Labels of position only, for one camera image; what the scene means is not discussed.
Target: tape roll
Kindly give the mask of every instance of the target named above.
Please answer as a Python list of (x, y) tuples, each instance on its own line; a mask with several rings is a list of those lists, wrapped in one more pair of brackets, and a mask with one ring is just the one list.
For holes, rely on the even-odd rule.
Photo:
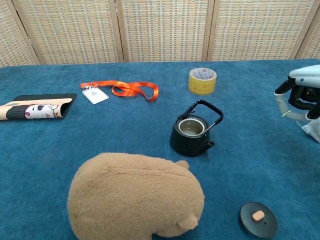
[(215, 91), (217, 73), (209, 68), (198, 67), (189, 72), (189, 91), (198, 95), (209, 95)]

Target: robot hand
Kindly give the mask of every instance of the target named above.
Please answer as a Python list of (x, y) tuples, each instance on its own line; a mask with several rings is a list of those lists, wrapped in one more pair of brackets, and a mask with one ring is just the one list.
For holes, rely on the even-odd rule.
[[(289, 104), (296, 109), (307, 110), (306, 114), (289, 110), (285, 102), (285, 93), (290, 90)], [(302, 67), (291, 71), (288, 80), (274, 91), (274, 95), (283, 117), (296, 121), (318, 119), (320, 117), (320, 65)]]

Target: blue tablecloth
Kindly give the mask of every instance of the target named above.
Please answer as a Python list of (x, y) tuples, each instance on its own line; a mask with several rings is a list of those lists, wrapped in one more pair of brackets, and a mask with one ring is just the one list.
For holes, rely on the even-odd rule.
[[(80, 165), (101, 152), (188, 161), (205, 206), (198, 227), (175, 240), (253, 239), (239, 221), (241, 207), (252, 201), (275, 214), (275, 239), (318, 239), (320, 144), (295, 121), (282, 118), (274, 98), (291, 70), (315, 64), (320, 60), (1, 68), (1, 105), (18, 95), (76, 93), (77, 98), (63, 120), (0, 122), (0, 239), (76, 239), (67, 214), (70, 183)], [(189, 71), (197, 67), (217, 72), (213, 94), (188, 91)], [(152, 82), (159, 96), (148, 102), (102, 87), (110, 98), (92, 105), (80, 83), (102, 80)], [(199, 157), (183, 157), (171, 149), (170, 134), (176, 117), (198, 99), (220, 108), (224, 119), (210, 131), (215, 147)], [(209, 123), (217, 118), (205, 107), (196, 113)]]

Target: orange lanyard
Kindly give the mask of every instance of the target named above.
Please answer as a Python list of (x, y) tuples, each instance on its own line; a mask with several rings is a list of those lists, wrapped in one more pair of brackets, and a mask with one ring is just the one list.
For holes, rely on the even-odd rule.
[[(159, 95), (159, 88), (157, 85), (151, 82), (145, 81), (137, 81), (137, 82), (122, 82), (116, 80), (109, 80), (109, 81), (93, 81), (93, 82), (85, 82), (81, 83), (80, 87), (82, 89), (86, 87), (106, 87), (106, 86), (113, 86), (112, 93), (116, 96), (120, 97), (135, 97), (138, 93), (144, 96), (150, 102), (153, 102), (157, 99)], [(142, 91), (139, 87), (149, 87), (153, 89), (153, 96), (148, 98), (144, 91)]]

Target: teapot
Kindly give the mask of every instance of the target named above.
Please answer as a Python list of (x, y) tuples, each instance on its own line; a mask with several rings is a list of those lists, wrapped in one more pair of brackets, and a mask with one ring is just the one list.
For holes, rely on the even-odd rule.
[[(219, 115), (212, 125), (209, 126), (202, 117), (192, 114), (194, 108), (199, 104), (207, 106)], [(223, 118), (223, 112), (216, 106), (203, 99), (196, 101), (175, 120), (169, 141), (170, 146), (174, 151), (186, 157), (202, 155), (215, 146), (215, 143), (210, 140), (209, 130), (218, 125)]]

